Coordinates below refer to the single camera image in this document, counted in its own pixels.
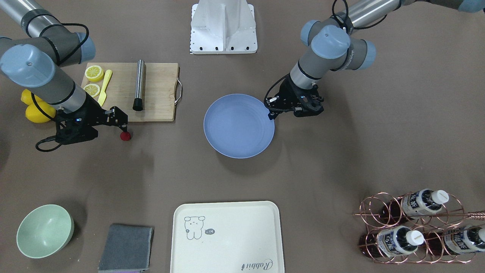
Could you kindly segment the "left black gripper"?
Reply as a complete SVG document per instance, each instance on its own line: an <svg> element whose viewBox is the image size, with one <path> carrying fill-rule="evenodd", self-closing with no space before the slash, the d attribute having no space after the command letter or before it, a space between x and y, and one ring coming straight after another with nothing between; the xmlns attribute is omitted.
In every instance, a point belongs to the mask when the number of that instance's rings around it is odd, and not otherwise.
<svg viewBox="0 0 485 273"><path fill-rule="evenodd" d="M280 82L279 91L274 97L268 97L270 91ZM269 110L268 118L275 120L281 113L293 111L293 115L301 118L317 116L324 111L324 99L318 93L318 85L312 84L310 89L296 86L289 74L277 80L267 91L264 105Z"/></svg>

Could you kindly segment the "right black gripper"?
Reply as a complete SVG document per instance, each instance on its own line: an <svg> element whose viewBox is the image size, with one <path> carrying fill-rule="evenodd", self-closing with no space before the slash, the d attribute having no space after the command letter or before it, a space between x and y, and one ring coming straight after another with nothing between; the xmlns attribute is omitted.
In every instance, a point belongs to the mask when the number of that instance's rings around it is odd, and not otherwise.
<svg viewBox="0 0 485 273"><path fill-rule="evenodd" d="M57 110L55 116L55 142L68 145L90 141L98 137L94 126L117 126L128 132L128 115L119 107L104 110L99 103L88 96L76 111L67 113Z"/></svg>

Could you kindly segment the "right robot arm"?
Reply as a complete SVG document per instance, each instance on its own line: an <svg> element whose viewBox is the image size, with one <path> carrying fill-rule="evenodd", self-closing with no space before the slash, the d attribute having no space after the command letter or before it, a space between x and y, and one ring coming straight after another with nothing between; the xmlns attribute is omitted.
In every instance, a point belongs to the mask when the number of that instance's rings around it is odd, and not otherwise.
<svg viewBox="0 0 485 273"><path fill-rule="evenodd" d="M121 139L128 141L128 115L118 107L104 110L62 67L80 64L95 57L95 45L84 33L70 32L34 0L2 0L1 9L25 33L27 39L1 37L1 74L28 88L51 105L56 114L56 133L36 144L54 141L58 146L90 141L98 137L95 126L116 126Z"/></svg>

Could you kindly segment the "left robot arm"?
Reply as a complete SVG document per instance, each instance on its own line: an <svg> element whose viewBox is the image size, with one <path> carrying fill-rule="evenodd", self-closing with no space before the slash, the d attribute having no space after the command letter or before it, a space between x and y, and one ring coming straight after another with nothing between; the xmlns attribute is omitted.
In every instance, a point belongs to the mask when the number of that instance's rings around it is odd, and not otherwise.
<svg viewBox="0 0 485 273"><path fill-rule="evenodd" d="M326 20L310 20L300 32L306 50L288 74L276 81L279 90L274 96L265 94L263 103L268 109L269 120L293 112L299 118L317 116L323 112L324 99L319 95L318 83L329 71L362 70L370 67L377 56L371 41L355 38L383 22L388 14L412 0L360 0L353 5L343 1L345 9L335 11Z"/></svg>

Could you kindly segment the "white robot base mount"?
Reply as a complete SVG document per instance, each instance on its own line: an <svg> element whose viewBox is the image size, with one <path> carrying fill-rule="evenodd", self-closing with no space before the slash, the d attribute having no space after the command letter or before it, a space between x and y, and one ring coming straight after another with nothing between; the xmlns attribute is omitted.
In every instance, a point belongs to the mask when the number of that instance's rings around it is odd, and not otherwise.
<svg viewBox="0 0 485 273"><path fill-rule="evenodd" d="M200 0L191 11L191 54L257 52L254 7L246 0Z"/></svg>

